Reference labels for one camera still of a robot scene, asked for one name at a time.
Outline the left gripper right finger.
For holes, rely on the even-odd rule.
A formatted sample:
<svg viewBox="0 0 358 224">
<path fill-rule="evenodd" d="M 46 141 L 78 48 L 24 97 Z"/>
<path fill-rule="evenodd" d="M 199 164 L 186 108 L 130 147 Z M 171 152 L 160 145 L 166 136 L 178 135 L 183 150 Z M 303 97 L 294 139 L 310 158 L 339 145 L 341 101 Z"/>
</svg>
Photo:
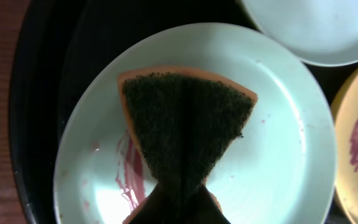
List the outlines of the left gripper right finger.
<svg viewBox="0 0 358 224">
<path fill-rule="evenodd" d="M 230 224 L 205 185 L 189 198 L 185 208 L 186 224 Z"/>
</svg>

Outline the green and orange sponge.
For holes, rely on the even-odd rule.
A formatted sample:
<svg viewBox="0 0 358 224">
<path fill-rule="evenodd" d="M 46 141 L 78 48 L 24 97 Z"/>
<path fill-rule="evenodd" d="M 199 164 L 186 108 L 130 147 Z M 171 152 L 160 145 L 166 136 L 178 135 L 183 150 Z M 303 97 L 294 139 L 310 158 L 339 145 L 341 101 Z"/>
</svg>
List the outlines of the green and orange sponge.
<svg viewBox="0 0 358 224">
<path fill-rule="evenodd" d="M 178 223 L 185 223 L 187 201 L 242 137 L 257 94 L 221 75 L 173 65 L 123 72 L 117 89 L 134 146 L 157 184 L 176 188 Z"/>
</svg>

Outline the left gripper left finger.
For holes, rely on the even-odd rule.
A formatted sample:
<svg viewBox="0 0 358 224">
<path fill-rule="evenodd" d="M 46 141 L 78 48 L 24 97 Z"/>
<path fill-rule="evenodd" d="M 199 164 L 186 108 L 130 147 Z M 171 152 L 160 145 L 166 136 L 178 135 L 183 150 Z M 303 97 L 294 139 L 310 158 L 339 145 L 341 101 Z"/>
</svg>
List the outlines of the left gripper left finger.
<svg viewBox="0 0 358 224">
<path fill-rule="evenodd" d="M 178 223 L 177 193 L 176 188 L 158 183 L 152 193 L 128 217 L 128 224 Z"/>
</svg>

